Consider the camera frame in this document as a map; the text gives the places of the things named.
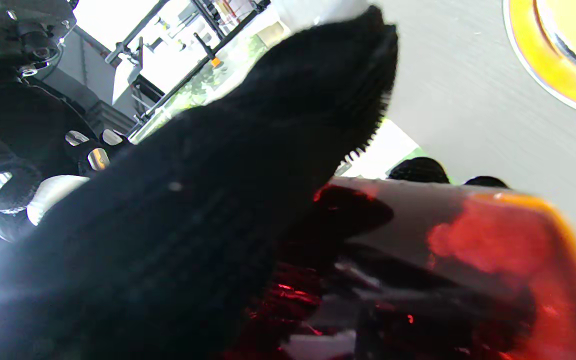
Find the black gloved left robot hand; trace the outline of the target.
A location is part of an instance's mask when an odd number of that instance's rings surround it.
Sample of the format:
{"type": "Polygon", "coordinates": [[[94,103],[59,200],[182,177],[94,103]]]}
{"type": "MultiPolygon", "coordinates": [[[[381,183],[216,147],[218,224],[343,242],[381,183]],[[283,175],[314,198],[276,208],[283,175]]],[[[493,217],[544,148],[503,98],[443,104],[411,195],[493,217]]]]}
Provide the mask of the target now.
{"type": "Polygon", "coordinates": [[[533,305],[477,187],[334,180],[387,109],[369,4],[266,52],[0,246],[0,360],[502,360],[533,305]]]}

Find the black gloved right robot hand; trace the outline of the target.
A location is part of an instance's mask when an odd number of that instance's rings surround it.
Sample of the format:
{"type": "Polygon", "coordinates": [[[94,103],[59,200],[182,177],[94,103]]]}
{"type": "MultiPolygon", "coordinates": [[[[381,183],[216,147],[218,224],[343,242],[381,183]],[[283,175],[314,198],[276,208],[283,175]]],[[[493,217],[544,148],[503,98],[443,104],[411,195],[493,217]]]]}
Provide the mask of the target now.
{"type": "Polygon", "coordinates": [[[91,152],[113,160],[130,146],[115,130],[94,133],[68,102],[0,69],[0,239],[14,242],[30,230],[26,209],[41,182],[93,176],[91,152]]]}

